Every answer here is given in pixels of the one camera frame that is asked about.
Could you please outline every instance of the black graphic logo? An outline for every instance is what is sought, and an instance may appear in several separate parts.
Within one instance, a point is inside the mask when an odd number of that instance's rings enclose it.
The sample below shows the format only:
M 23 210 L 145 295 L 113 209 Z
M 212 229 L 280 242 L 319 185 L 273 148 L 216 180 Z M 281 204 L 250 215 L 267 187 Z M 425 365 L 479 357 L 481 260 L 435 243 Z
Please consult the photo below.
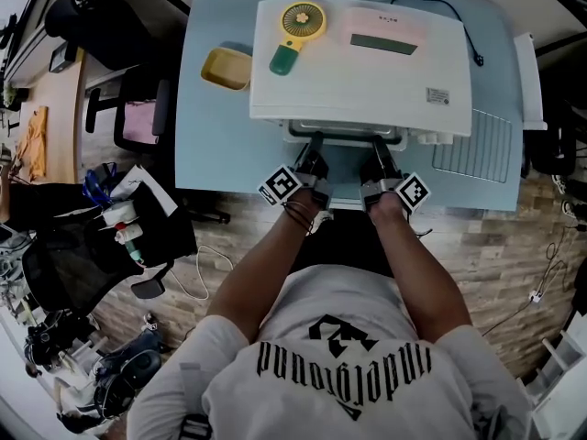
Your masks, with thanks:
M 367 333 L 364 331 L 361 331 L 352 324 L 349 324 L 346 321 L 342 321 L 341 319 L 338 319 L 335 316 L 331 316 L 330 314 L 325 314 L 316 324 L 312 324 L 310 326 L 308 329 L 310 339 L 323 339 L 322 331 L 320 330 L 322 325 L 338 326 L 338 329 L 327 339 L 328 349 L 335 358 L 338 358 L 340 354 L 347 350 L 347 346 L 340 344 L 341 340 L 360 341 L 360 344 L 365 347 L 367 352 L 369 352 L 371 348 L 377 344 L 377 341 L 369 339 Z

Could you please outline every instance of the shoe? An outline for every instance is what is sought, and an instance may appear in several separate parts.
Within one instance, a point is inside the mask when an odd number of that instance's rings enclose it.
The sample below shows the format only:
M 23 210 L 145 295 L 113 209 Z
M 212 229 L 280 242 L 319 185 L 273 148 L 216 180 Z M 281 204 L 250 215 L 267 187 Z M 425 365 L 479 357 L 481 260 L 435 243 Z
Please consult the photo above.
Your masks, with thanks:
M 151 313 L 147 313 L 143 316 L 145 325 L 141 328 L 142 330 L 149 329 L 150 331 L 157 331 L 157 318 Z
M 88 318 L 88 321 L 90 322 L 90 325 L 92 325 L 98 331 L 100 331 L 100 324 L 98 324 L 98 322 L 95 320 L 94 315 L 90 313 L 87 315 L 87 318 Z
M 555 186 L 557 186 L 557 189 L 559 189 L 559 193 L 561 195 L 564 195 L 567 193 L 567 184 L 565 182 L 565 179 L 562 176 L 553 174 L 552 175 L 552 182 L 554 182 Z
M 568 215 L 571 218 L 577 219 L 575 214 L 575 206 L 569 201 L 562 201 L 562 213 Z

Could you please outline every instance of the yellow handheld fan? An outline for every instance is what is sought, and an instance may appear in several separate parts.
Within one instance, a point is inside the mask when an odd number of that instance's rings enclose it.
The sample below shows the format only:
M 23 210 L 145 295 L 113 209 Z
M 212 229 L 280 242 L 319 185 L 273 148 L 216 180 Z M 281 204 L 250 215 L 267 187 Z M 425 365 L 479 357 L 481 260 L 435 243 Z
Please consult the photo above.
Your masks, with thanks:
M 269 69 L 278 75 L 287 75 L 304 43 L 319 38 L 327 30 L 327 16 L 313 2 L 296 2 L 285 8 L 280 23 L 285 38 L 275 51 Z

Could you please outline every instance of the black bracelet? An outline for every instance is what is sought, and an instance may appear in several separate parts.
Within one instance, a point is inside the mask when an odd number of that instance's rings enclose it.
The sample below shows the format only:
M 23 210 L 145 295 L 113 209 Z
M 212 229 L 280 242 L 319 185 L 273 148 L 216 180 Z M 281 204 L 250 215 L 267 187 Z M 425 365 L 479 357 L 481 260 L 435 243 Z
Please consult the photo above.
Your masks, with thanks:
M 314 220 L 310 220 L 309 218 L 307 218 L 302 212 L 297 210 L 295 207 L 292 207 L 289 203 L 285 203 L 283 207 L 289 210 L 290 212 L 294 212 L 297 215 L 297 217 L 300 220 L 302 220 L 302 222 L 307 224 L 308 228 L 312 228 L 312 226 L 314 225 Z
M 298 213 L 296 210 L 294 209 L 290 209 L 288 207 L 285 206 L 285 204 L 283 205 L 283 210 L 285 211 L 285 213 L 287 213 L 289 215 L 289 217 L 294 220 L 300 227 L 302 227 L 306 233 L 309 233 L 310 235 L 312 234 L 312 228 L 309 226 L 306 226 L 304 224 L 304 222 L 302 222 L 302 220 L 300 220 L 299 218 L 297 218 L 292 212 Z
M 296 209 L 294 207 L 294 205 L 296 205 L 297 207 L 301 207 L 306 212 L 308 212 L 309 215 L 312 214 L 312 212 L 310 212 L 310 209 L 307 208 L 303 203 L 299 203 L 296 201 L 286 201 L 283 204 L 283 206 L 287 206 L 290 210 L 295 211 L 299 216 L 301 216 L 303 218 L 303 220 L 308 223 L 308 226 L 310 226 L 310 227 L 314 226 L 314 219 L 306 217 L 300 210 Z

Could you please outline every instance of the white printer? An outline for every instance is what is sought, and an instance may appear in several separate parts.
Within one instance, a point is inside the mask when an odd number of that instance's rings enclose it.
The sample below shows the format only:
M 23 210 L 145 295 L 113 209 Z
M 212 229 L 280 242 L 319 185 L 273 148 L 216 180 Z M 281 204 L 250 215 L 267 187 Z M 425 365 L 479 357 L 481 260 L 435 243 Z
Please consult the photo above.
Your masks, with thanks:
M 296 0 L 259 2 L 250 86 L 250 117 L 306 142 L 370 147 L 383 137 L 404 149 L 408 135 L 452 143 L 471 135 L 471 76 L 461 22 L 399 5 L 313 0 L 326 32 L 307 42 L 285 76 L 270 71 L 283 39 L 280 17 Z

